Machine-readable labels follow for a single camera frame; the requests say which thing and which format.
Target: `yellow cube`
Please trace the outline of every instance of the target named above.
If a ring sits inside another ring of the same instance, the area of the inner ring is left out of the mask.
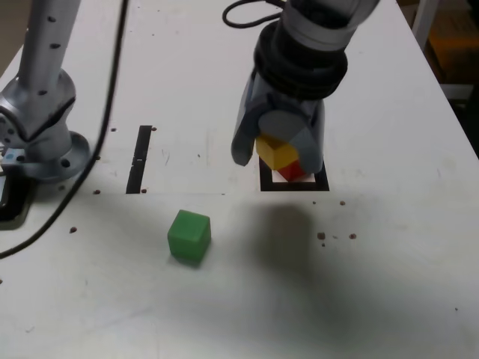
[[[274,171],[286,167],[299,159],[296,148],[267,135],[260,135],[256,138],[256,152],[268,167]]]

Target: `screw hole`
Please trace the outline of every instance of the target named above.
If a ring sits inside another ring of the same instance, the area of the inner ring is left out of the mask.
[[[62,160],[60,161],[60,165],[61,165],[62,167],[65,167],[65,168],[69,168],[69,166],[70,166],[70,161],[68,161],[67,159],[62,159]]]

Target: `black cable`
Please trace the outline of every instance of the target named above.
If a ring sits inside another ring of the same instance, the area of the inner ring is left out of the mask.
[[[12,256],[20,252],[21,250],[27,248],[29,245],[32,245],[37,241],[52,226],[52,224],[55,223],[57,218],[64,211],[68,203],[71,201],[73,196],[79,190],[83,182],[87,179],[88,175],[91,172],[91,169],[95,165],[95,162],[97,161],[96,158],[100,154],[103,147],[103,143],[105,142],[105,137],[106,137],[106,133],[108,131],[108,126],[110,122],[110,115],[112,112],[113,99],[115,97],[115,87],[116,87],[117,77],[118,77],[118,68],[120,66],[121,44],[123,42],[123,33],[125,29],[125,24],[126,24],[126,15],[128,14],[128,4],[129,4],[129,0],[123,0],[121,2],[120,16],[118,20],[118,28],[117,28],[116,40],[115,40],[115,51],[113,54],[112,71],[110,73],[110,80],[109,80],[109,89],[108,89],[108,93],[106,97],[105,110],[103,112],[100,135],[98,136],[98,142],[95,145],[93,155],[91,159],[88,161],[82,174],[80,174],[78,179],[73,184],[72,188],[68,191],[67,195],[60,202],[60,205],[58,206],[58,208],[53,212],[53,214],[50,216],[50,218],[48,218],[48,220],[43,224],[43,226],[40,227],[40,229],[37,232],[35,232],[26,241],[4,252],[1,252],[0,260],[3,260],[4,258],[7,258],[9,256]]]
[[[281,9],[284,7],[284,1],[282,0],[239,0],[225,8],[225,11],[223,11],[223,15],[222,15],[223,22],[232,28],[253,28],[255,26],[261,25],[264,22],[279,19],[279,17],[281,16],[281,13],[274,13],[273,15],[265,16],[261,19],[258,19],[252,22],[247,22],[244,24],[238,24],[236,22],[231,22],[230,20],[228,20],[228,13],[232,11],[235,7],[239,7],[244,4],[251,4],[252,2],[259,2],[259,1],[266,1],[268,4],[275,5],[277,7],[280,7]]]

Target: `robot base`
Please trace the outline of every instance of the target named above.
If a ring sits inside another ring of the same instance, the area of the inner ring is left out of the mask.
[[[91,154],[86,138],[76,132],[70,132],[70,136],[72,146],[62,157],[47,162],[28,162],[24,150],[9,148],[1,166],[9,177],[28,177],[43,183],[73,177],[85,167]]]

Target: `red cube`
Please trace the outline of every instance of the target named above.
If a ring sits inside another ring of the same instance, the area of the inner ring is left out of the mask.
[[[278,170],[278,172],[288,182],[299,180],[307,175],[307,173],[302,170],[299,160],[296,160],[286,167],[283,167],[281,170]]]

